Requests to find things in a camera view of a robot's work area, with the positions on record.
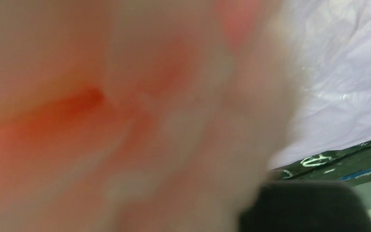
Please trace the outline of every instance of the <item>skin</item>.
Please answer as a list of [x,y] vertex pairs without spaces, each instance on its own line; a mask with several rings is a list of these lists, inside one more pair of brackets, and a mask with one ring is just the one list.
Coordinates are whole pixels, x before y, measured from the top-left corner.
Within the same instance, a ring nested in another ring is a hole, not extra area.
[[297,105],[278,7],[0,0],[0,232],[236,229]]

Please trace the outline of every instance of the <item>black object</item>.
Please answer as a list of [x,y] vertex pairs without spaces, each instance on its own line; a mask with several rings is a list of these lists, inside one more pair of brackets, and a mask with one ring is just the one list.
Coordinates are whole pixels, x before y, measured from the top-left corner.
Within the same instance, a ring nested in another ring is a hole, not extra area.
[[263,186],[239,232],[371,232],[371,220],[342,182],[281,181]]

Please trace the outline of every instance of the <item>white sheet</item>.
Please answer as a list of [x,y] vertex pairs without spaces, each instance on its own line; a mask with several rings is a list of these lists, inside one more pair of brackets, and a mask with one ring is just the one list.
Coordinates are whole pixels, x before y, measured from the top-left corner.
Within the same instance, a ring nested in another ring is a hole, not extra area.
[[371,139],[371,0],[286,0],[311,75],[300,138],[272,168]]

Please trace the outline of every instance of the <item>blue stripe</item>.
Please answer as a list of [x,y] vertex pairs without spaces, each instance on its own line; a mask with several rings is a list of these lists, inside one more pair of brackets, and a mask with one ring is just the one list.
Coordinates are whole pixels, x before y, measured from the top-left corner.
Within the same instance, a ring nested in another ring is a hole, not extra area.
[[350,175],[346,175],[346,176],[340,178],[339,180],[346,181],[346,180],[350,180],[350,179],[355,179],[355,178],[357,178],[361,175],[365,175],[365,174],[369,174],[369,173],[371,173],[371,168],[366,169],[364,171],[357,172],[357,173],[353,173],[353,174],[350,174]]

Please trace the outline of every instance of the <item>wrinkled cloth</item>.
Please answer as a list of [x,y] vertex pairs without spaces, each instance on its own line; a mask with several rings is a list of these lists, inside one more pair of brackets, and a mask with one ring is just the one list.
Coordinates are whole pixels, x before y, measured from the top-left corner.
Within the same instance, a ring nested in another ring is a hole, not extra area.
[[279,3],[213,3],[0,0],[0,232],[235,231],[294,47]]
[[298,140],[270,168],[371,140],[371,0],[287,0],[284,8],[310,80]]

